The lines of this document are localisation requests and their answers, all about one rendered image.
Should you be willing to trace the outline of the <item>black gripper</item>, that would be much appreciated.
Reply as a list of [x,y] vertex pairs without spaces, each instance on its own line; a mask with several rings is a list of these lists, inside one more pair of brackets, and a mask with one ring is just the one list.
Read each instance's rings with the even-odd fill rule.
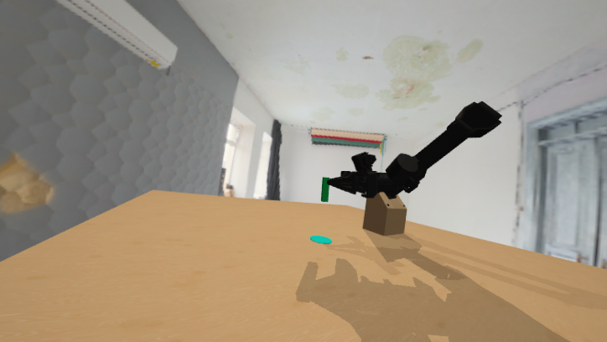
[[327,180],[327,184],[351,194],[361,193],[361,197],[367,199],[383,190],[384,178],[380,173],[369,171],[341,171],[340,177]]

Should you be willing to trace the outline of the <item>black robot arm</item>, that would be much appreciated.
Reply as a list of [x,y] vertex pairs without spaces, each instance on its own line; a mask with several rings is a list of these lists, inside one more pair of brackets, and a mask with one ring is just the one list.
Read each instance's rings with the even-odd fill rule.
[[[436,137],[416,156],[400,153],[387,167],[386,173],[380,173],[384,178],[384,187],[388,199],[405,190],[408,194],[415,190],[420,180],[425,177],[428,168],[437,163],[447,153],[451,153],[467,138],[482,137],[501,124],[502,115],[486,105],[483,101],[470,103],[451,122],[447,130]],[[372,170],[376,155],[368,152],[352,156],[356,172]],[[409,187],[409,188],[408,188]]]

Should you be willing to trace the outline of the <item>cyan circle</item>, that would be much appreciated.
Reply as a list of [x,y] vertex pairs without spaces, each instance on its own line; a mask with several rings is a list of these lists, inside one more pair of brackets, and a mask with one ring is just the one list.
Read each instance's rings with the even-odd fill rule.
[[331,242],[332,242],[332,240],[330,240],[329,238],[324,237],[324,236],[311,236],[311,237],[310,237],[310,239],[311,239],[312,241],[314,241],[314,242],[317,242],[317,243],[325,243],[325,244],[328,244],[328,243],[331,243]]

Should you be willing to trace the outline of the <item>green rectangular post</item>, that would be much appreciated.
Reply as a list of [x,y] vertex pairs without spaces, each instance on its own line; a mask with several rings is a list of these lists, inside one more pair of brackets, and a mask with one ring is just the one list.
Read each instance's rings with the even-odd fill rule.
[[321,192],[321,201],[329,202],[329,185],[327,184],[327,180],[329,178],[323,177],[322,179],[322,192]]

